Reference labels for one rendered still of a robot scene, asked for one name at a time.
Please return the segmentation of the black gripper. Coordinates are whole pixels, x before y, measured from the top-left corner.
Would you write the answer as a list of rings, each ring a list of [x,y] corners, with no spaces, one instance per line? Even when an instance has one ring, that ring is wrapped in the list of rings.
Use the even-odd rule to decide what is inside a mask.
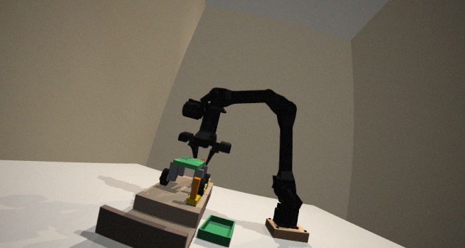
[[[206,131],[209,131],[209,129],[212,128],[213,131],[214,131],[214,134],[216,134],[217,125],[215,125],[215,124],[209,124],[209,123],[206,123],[206,122],[201,122],[200,127],[204,127],[204,130],[206,130]],[[190,146],[191,149],[192,149],[193,158],[197,159],[199,146],[194,145],[194,134],[188,133],[188,132],[180,133],[179,137],[178,137],[178,140],[182,141],[182,142],[187,142],[189,140],[189,143],[187,145]],[[218,153],[219,151],[221,151],[221,152],[225,152],[225,153],[230,153],[232,145],[231,145],[231,143],[221,141],[221,143],[216,142],[215,145],[209,145],[209,146],[212,146],[212,148],[209,151],[209,157],[208,157],[207,162],[205,164],[206,166],[210,162],[211,157],[213,156],[213,154],[215,152]]]

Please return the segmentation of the yellow wheel chock with orange handle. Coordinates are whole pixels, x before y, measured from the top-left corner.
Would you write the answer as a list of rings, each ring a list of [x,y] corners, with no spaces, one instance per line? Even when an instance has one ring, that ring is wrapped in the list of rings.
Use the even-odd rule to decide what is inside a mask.
[[[193,185],[192,185],[192,188],[191,188],[191,194],[190,194],[189,197],[187,197],[186,204],[196,207],[198,201],[201,198],[200,195],[197,195],[200,181],[201,181],[200,178],[193,178]]]

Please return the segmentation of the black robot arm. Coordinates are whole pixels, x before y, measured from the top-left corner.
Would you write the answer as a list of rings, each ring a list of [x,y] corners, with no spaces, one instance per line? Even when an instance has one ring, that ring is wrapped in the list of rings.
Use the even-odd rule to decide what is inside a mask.
[[[210,101],[210,103],[208,103]],[[280,155],[277,176],[273,176],[272,188],[278,196],[277,207],[274,210],[273,222],[278,227],[299,229],[298,216],[302,200],[297,196],[296,183],[292,171],[292,127],[296,118],[296,105],[267,90],[229,90],[226,88],[212,88],[200,101],[189,100],[182,107],[182,115],[193,119],[202,119],[202,122],[218,125],[221,112],[227,113],[224,107],[231,104],[263,103],[277,115],[280,127]],[[215,145],[217,135],[212,128],[209,131],[204,127],[194,136],[194,145],[204,148]]]

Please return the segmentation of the green tray floor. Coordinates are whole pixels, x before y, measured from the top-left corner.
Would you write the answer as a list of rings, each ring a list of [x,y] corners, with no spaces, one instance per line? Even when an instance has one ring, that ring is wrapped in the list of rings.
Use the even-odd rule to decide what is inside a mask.
[[[204,230],[229,237],[232,227],[210,221]]]

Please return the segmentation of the green wheeled trolley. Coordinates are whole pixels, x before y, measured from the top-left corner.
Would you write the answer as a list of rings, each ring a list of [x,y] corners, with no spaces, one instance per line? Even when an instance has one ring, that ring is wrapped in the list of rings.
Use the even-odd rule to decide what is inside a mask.
[[[197,195],[203,196],[205,189],[208,188],[210,182],[210,174],[207,174],[208,166],[204,166],[206,161],[197,160],[189,156],[185,156],[174,160],[170,163],[170,167],[165,168],[162,171],[160,179],[160,185],[166,186],[169,181],[176,182],[177,176],[182,176],[185,173],[185,168],[195,170],[193,178],[200,178],[200,184]]]

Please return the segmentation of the brown wooden ramp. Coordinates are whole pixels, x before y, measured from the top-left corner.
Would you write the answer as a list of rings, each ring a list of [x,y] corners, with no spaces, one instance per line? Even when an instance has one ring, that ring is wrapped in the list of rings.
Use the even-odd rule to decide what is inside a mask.
[[[136,194],[133,209],[100,206],[95,233],[133,248],[189,248],[206,209],[209,182],[196,207],[186,204],[193,178],[177,176]]]

